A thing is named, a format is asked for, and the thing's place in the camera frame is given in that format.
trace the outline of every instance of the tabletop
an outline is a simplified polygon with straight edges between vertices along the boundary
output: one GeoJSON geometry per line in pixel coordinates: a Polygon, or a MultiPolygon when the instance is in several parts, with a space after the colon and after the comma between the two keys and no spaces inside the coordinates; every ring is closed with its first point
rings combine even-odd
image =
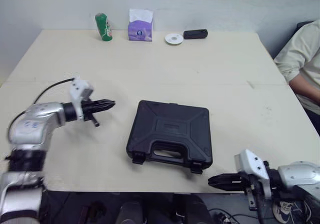
{"type": "MultiPolygon", "coordinates": [[[[0,150],[10,152],[7,126],[47,86],[80,76],[92,100],[116,105],[97,113],[101,126],[74,121],[54,131],[45,161],[55,191],[219,192],[208,178],[236,171],[234,155],[250,149],[272,168],[320,163],[320,138],[273,60],[252,32],[209,32],[206,39],[128,41],[114,31],[103,42],[94,30],[43,30],[0,88],[0,150]],[[204,107],[210,113],[213,165],[202,175],[147,161],[136,165],[126,145],[140,100],[204,107]]],[[[70,102],[69,84],[40,102],[70,102]]],[[[0,162],[0,171],[7,162],[0,162]]]]}

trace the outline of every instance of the black carrying case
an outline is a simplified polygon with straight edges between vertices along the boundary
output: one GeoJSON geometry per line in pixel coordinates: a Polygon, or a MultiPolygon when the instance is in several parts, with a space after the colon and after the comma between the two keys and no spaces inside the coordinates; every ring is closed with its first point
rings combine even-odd
{"type": "Polygon", "coordinates": [[[141,100],[126,152],[135,164],[156,161],[202,174],[213,162],[208,109],[141,100]],[[179,155],[155,154],[157,150],[179,155]]]}

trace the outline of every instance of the white tissue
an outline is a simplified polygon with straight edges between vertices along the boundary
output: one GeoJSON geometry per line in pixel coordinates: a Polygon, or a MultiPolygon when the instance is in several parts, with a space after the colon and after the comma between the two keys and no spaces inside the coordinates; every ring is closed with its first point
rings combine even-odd
{"type": "Polygon", "coordinates": [[[145,9],[130,9],[129,10],[129,20],[130,22],[134,21],[144,21],[151,23],[154,13],[151,10],[145,9]]]}

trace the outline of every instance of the case latch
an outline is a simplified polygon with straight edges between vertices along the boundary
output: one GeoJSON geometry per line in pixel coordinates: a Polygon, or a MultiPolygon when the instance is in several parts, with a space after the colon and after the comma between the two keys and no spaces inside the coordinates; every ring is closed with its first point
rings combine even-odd
{"type": "Polygon", "coordinates": [[[132,163],[142,165],[146,160],[146,154],[140,151],[134,151],[132,153],[132,163]]]}
{"type": "Polygon", "coordinates": [[[202,174],[202,164],[200,162],[193,161],[191,163],[190,170],[192,173],[202,174]]]}

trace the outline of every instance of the white disc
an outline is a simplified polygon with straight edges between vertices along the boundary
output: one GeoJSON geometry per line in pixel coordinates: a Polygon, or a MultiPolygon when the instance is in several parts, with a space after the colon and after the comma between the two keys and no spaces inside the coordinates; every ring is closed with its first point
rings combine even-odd
{"type": "Polygon", "coordinates": [[[172,45],[178,45],[184,41],[184,37],[177,33],[170,33],[165,36],[165,41],[172,45]]]}

